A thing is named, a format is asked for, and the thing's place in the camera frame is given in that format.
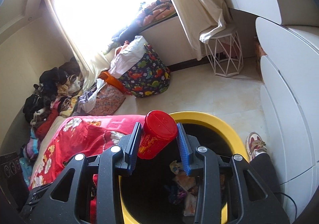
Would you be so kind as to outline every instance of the tile floor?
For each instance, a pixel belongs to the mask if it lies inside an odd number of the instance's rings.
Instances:
[[[173,72],[170,87],[162,94],[145,98],[127,96],[115,114],[200,111],[227,122],[242,141],[253,131],[266,138],[259,95],[262,84],[255,58],[245,59],[241,74],[231,78],[215,76],[210,64],[200,65]]]

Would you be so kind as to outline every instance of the sneaker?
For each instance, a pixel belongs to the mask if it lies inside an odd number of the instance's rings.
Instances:
[[[252,132],[246,139],[246,149],[252,161],[260,153],[267,153],[266,143],[260,138],[258,133]]]

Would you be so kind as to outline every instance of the black pants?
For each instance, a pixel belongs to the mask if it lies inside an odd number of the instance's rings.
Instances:
[[[268,185],[272,192],[280,192],[280,186],[276,170],[267,153],[262,153],[256,156],[250,165],[260,175],[264,182]],[[281,195],[276,194],[278,201],[281,203]]]

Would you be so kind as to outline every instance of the geometric stool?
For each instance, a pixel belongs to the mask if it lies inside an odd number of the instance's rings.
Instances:
[[[206,29],[200,34],[207,34],[211,29]],[[212,51],[209,43],[204,44],[206,55],[213,67],[214,74],[229,77],[239,74],[244,66],[241,45],[234,24],[227,24],[226,29],[210,37],[215,40]]]

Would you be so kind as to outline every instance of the person's leg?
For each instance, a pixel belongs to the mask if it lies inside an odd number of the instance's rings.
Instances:
[[[250,165],[260,175],[272,192],[280,192],[280,186],[276,170],[267,154],[266,144],[257,133],[251,133],[247,137],[246,149],[250,157]],[[276,194],[281,203],[280,194]]]

